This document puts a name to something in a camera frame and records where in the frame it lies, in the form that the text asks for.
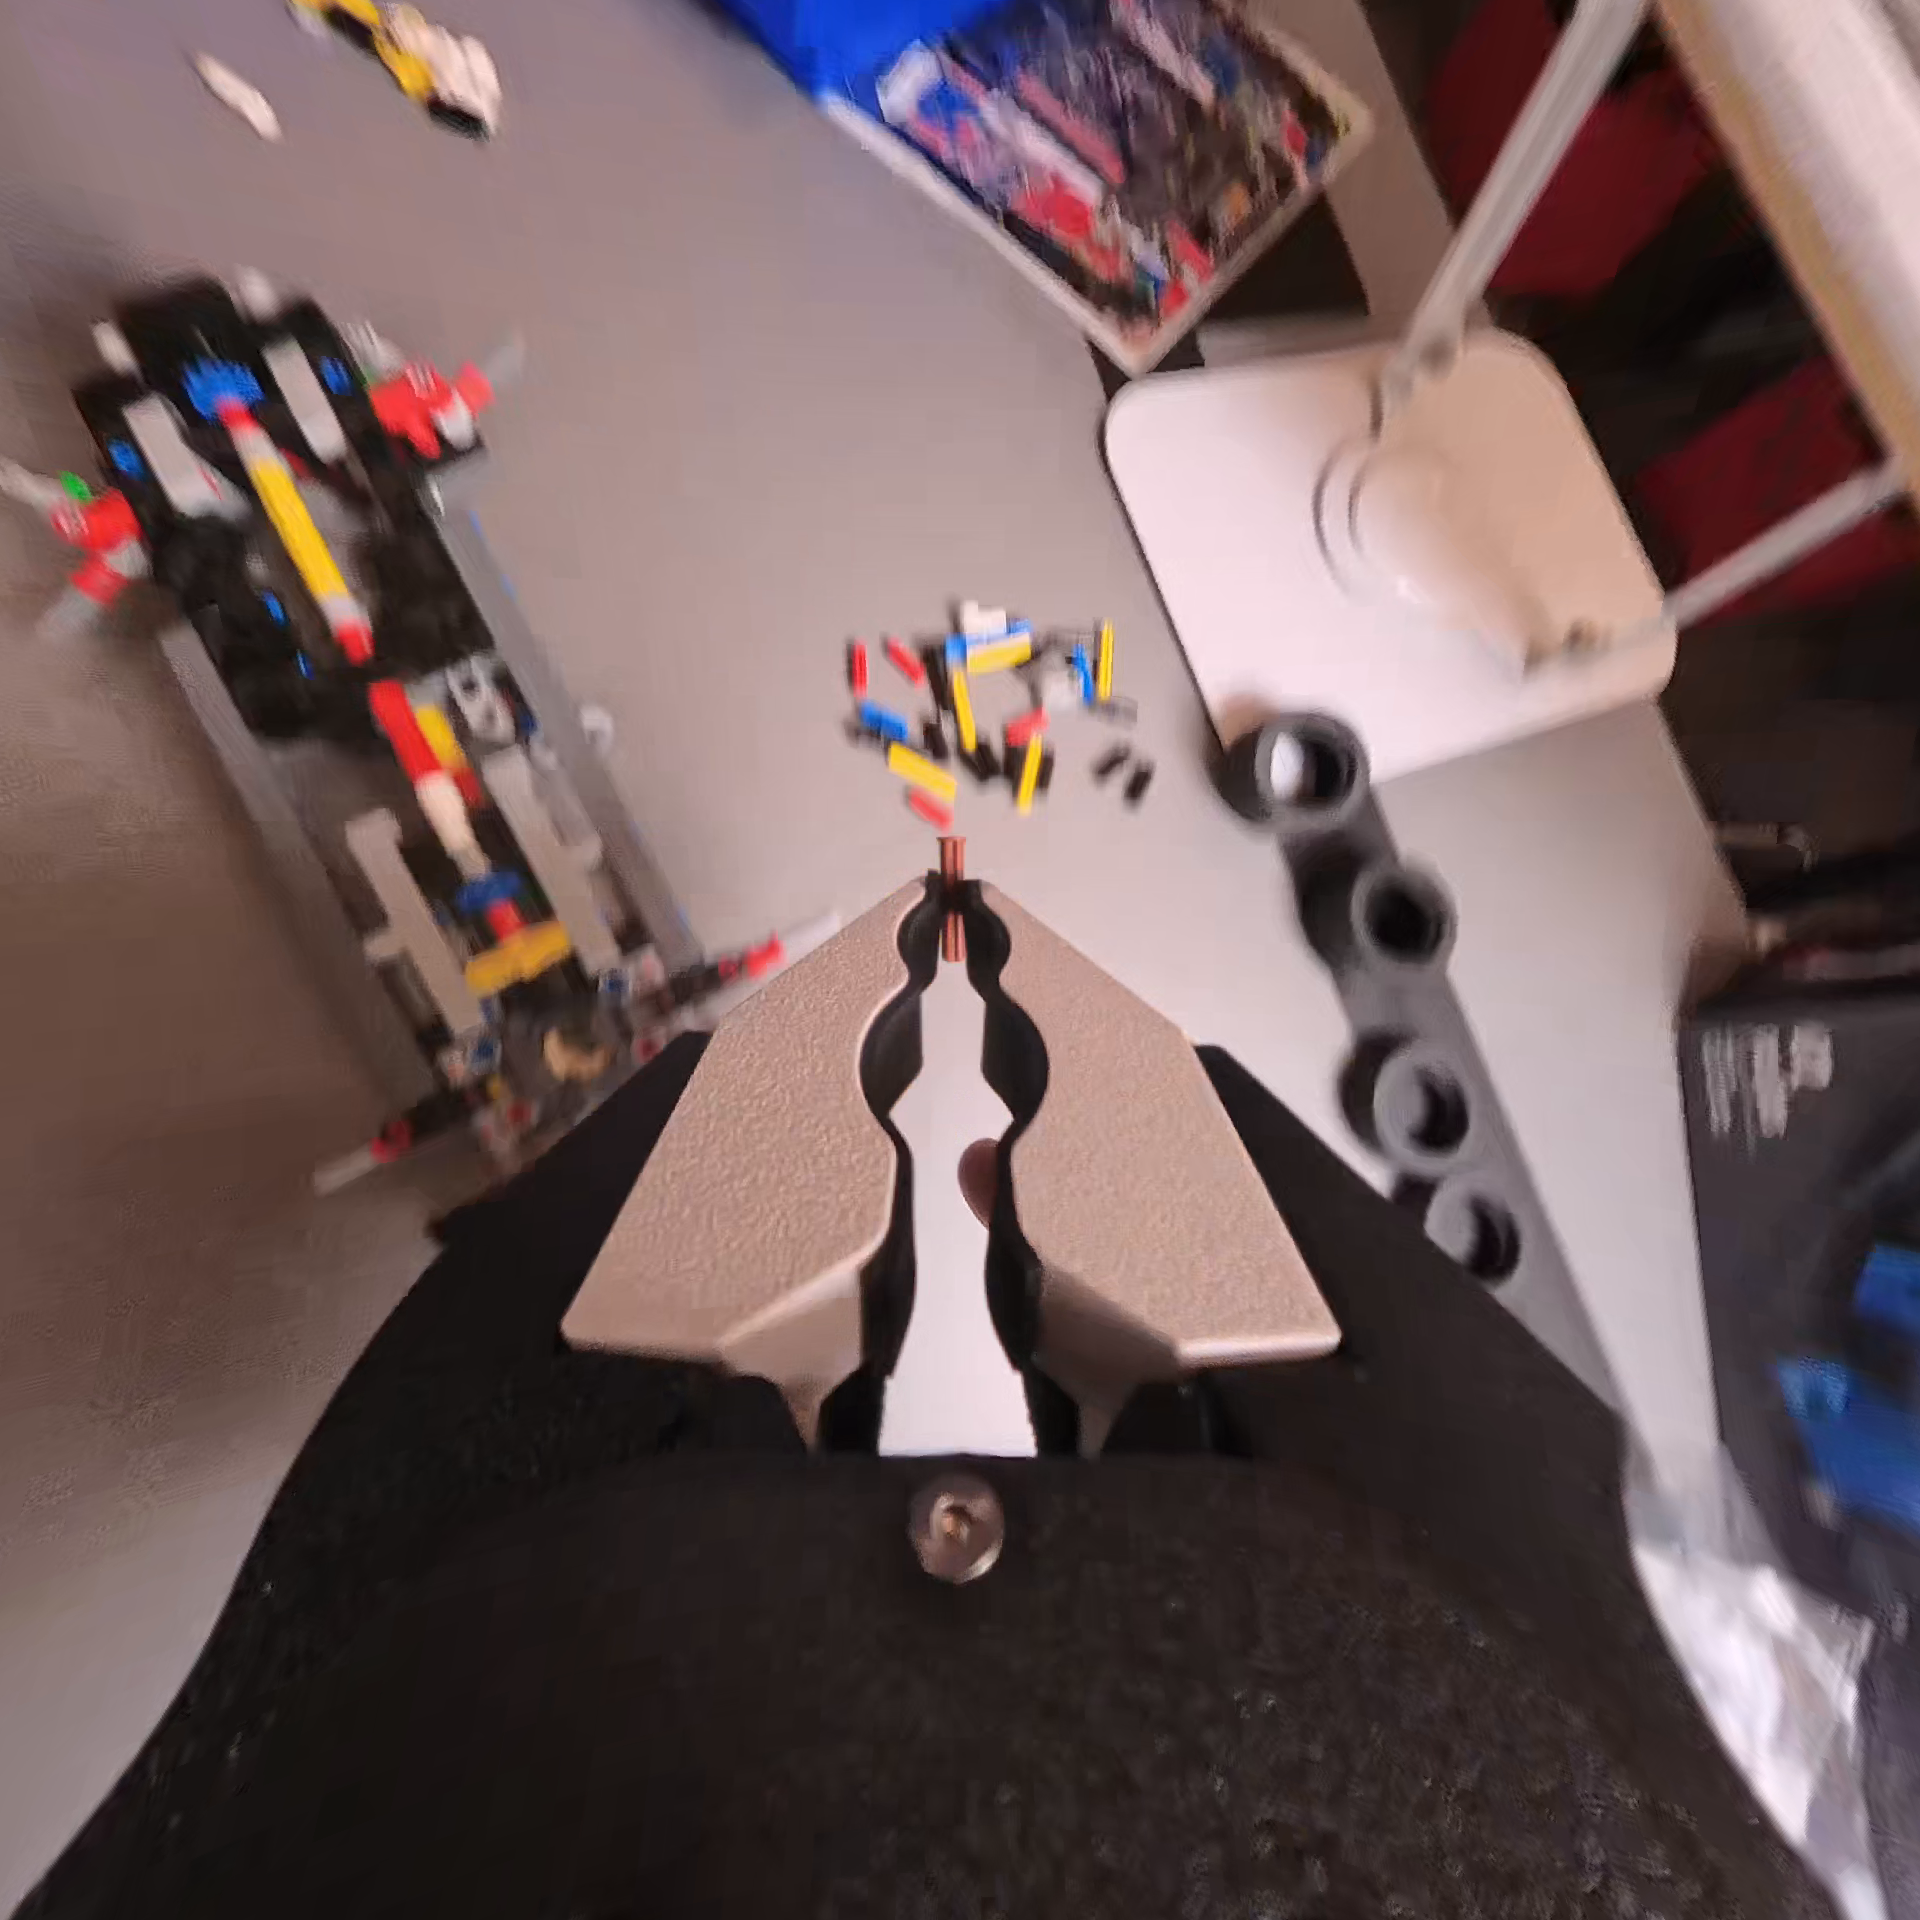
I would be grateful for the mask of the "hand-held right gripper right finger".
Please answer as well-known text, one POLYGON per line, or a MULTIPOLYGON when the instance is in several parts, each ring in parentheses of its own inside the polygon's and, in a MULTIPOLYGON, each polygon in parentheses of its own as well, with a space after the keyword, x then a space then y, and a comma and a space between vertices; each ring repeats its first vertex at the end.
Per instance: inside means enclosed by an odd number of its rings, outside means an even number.
POLYGON ((970 883, 997 1139, 990 1306, 1040 1431, 1317 1361, 1340 1327, 1201 1049, 1004 888, 970 883))

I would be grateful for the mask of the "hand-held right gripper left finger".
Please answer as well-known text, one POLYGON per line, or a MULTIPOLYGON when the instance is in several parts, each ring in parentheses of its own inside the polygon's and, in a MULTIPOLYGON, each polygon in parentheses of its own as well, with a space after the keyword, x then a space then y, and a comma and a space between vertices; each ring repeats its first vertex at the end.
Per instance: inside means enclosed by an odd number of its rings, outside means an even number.
POLYGON ((884 1382, 914 1304, 912 1157, 933 879, 886 895, 714 1030, 569 1306, 578 1350, 714 1368, 795 1424, 884 1382))

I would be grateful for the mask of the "lego car chassis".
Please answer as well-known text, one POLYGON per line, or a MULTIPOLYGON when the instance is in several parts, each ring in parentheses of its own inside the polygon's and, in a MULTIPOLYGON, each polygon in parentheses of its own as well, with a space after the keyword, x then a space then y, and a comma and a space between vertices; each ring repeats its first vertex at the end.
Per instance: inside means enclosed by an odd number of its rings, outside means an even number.
POLYGON ((95 474, 4 462, 79 557, 45 628, 126 594, 385 1088, 321 1193, 463 1134, 510 1170, 804 955, 691 931, 457 495, 510 341, 443 370, 256 272, 151 288, 73 386, 95 474))

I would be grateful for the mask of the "black rubber lego tire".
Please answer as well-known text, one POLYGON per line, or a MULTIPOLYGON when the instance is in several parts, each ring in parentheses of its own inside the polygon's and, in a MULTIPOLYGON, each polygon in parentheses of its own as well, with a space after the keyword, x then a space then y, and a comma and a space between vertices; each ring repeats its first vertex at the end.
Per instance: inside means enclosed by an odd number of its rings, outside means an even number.
POLYGON ((1429 1242, 1468 1278, 1485 1286, 1517 1278, 1524 1228, 1496 1189, 1468 1175, 1450 1177, 1429 1189, 1420 1217, 1429 1242))
POLYGON ((1220 791, 1255 826, 1303 835, 1346 823, 1372 787, 1365 747, 1330 713, 1278 713, 1241 732, 1220 766, 1220 791))
POLYGON ((1406 1032, 1362 1033, 1339 1101, 1356 1139, 1406 1170, 1455 1164, 1473 1136, 1473 1104, 1454 1060, 1406 1032))
POLYGON ((1333 971, 1432 971, 1454 954, 1454 894, 1399 856, 1347 858, 1298 894, 1305 934, 1333 971))

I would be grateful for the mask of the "pile of loose lego pieces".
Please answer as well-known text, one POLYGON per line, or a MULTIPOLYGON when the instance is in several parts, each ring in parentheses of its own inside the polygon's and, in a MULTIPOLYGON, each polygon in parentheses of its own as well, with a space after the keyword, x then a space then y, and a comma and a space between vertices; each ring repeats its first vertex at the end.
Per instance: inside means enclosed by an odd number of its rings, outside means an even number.
POLYGON ((1093 741, 1093 782, 1124 809, 1158 786, 1110 617, 1038 623, 967 600, 942 632, 850 639, 843 692, 847 743, 937 837, 956 835, 970 794, 1036 816, 1080 736, 1093 741))

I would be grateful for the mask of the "lego set box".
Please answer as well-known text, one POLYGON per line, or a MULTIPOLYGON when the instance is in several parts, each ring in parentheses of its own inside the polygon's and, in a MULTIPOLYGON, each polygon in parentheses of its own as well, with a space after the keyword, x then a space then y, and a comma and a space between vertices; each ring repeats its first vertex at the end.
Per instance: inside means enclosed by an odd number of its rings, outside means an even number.
POLYGON ((1721 993, 1677 1065, 1724 1449, 1799 1580, 1917 1614, 1917 984, 1721 993))

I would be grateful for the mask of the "yellow grey lego connector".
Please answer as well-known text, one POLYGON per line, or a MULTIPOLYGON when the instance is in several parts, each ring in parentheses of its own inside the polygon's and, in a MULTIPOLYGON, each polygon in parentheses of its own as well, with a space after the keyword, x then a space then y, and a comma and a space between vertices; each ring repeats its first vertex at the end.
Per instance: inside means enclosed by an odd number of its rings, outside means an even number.
POLYGON ((493 140, 503 87, 487 42, 429 19, 413 3, 289 2, 309 32, 333 37, 378 65, 397 92, 445 131, 493 140))

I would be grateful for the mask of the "white lego bushing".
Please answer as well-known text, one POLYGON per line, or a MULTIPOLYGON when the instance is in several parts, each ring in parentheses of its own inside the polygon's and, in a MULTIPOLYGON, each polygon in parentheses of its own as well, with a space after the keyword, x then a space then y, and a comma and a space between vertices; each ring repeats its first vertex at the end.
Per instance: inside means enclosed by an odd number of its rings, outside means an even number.
POLYGON ((225 60, 206 55, 206 51, 195 51, 188 62, 206 92, 259 141, 282 141, 279 111, 254 83, 243 78, 225 60))

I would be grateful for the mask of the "clear empty plastic bag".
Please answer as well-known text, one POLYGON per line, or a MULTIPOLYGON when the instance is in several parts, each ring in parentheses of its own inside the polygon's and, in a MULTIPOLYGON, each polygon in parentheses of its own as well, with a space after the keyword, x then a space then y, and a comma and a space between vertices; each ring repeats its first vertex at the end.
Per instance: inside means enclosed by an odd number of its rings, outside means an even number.
POLYGON ((1861 1685, 1875 1628, 1806 1587, 1744 1481, 1631 1472, 1629 1548, 1723 1752, 1846 1918, 1885 1918, 1866 1805, 1861 1685))

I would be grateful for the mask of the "colourful sticker sheet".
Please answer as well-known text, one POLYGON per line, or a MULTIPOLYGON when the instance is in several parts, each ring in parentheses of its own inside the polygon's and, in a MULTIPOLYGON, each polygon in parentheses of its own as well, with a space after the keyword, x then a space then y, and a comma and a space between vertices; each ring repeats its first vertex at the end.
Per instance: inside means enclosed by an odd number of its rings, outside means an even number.
POLYGON ((1248 3, 992 3, 824 110, 1128 379, 1153 371, 1374 136, 1248 3))

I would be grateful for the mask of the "blue storage bin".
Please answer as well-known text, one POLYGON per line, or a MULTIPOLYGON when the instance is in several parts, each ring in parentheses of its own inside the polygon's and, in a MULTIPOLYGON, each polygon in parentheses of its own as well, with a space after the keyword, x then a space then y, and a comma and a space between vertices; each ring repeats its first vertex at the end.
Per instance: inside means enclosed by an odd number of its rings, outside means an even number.
POLYGON ((824 95, 868 78, 912 42, 951 35, 976 2, 703 2, 744 35, 804 94, 824 95))

